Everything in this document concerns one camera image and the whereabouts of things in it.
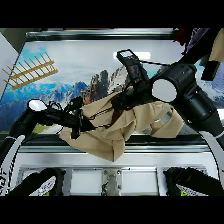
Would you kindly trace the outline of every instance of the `wooden rack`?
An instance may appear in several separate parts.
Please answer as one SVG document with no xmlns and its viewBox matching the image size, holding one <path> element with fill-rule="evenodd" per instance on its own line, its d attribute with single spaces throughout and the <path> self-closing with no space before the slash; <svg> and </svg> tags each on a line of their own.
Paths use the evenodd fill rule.
<svg viewBox="0 0 224 224">
<path fill-rule="evenodd" d="M 44 63 L 41 63 L 40 60 L 35 56 L 36 61 L 38 62 L 38 65 L 36 65 L 36 63 L 31 59 L 30 61 L 32 62 L 32 64 L 34 65 L 34 67 L 31 67 L 31 65 L 24 60 L 24 62 L 28 65 L 29 69 L 26 69 L 22 63 L 18 63 L 23 69 L 23 71 L 21 71 L 18 66 L 14 65 L 14 68 L 10 68 L 9 66 L 7 66 L 9 68 L 9 70 L 11 71 L 11 74 L 8 73 L 5 69 L 2 69 L 8 76 L 9 76 L 9 81 L 4 80 L 7 84 L 9 84 L 10 86 L 12 86 L 12 89 L 18 89 L 22 86 L 25 86 L 27 84 L 30 84 L 32 82 L 35 82 L 37 80 L 46 78 L 50 75 L 53 75 L 55 73 L 58 72 L 57 69 L 54 68 L 53 64 L 54 61 L 51 60 L 51 58 L 49 57 L 49 55 L 47 54 L 47 52 L 45 52 L 45 54 L 47 55 L 49 61 L 46 61 L 44 56 L 41 54 L 41 57 L 44 61 Z"/>
</svg>

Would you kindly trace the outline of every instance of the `beige cloth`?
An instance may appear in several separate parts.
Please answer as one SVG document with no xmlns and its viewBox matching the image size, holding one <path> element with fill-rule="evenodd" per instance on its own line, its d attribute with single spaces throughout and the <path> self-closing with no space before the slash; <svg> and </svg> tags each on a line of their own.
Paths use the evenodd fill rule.
<svg viewBox="0 0 224 224">
<path fill-rule="evenodd" d="M 82 107 L 87 117 L 110 108 L 111 98 L 118 93 L 111 94 L 101 100 Z M 171 119 L 164 124 L 160 119 L 172 112 Z M 110 124 L 113 110 L 96 116 L 91 123 L 97 127 Z M 99 127 L 96 130 L 81 133 L 76 139 L 71 139 L 71 129 L 63 128 L 60 138 L 70 146 L 88 152 L 95 156 L 115 161 L 125 150 L 125 141 L 136 131 L 143 131 L 151 125 L 151 136 L 157 138 L 175 138 L 183 127 L 180 115 L 167 103 L 154 102 L 137 106 L 129 111 L 123 111 L 117 121 L 109 128 Z"/>
<path fill-rule="evenodd" d="M 222 28 L 215 38 L 209 61 L 224 62 L 224 28 Z"/>
</svg>

